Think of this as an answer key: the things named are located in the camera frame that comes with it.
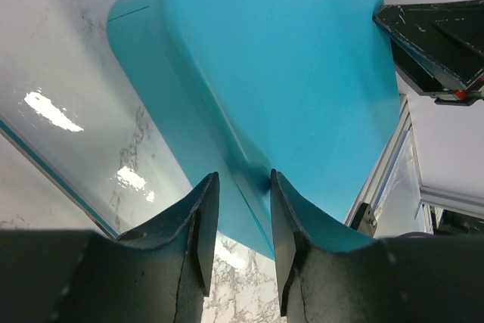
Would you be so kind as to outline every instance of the turquoise plastic bin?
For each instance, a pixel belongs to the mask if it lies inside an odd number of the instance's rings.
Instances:
[[[399,118],[382,0],[119,0],[111,48],[219,230],[273,256],[269,176],[343,221]]]

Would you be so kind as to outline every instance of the marble countertop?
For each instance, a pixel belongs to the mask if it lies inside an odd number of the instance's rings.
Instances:
[[[0,0],[0,117],[118,232],[191,186],[107,43],[116,0]],[[274,263],[219,235],[203,322],[281,321]]]

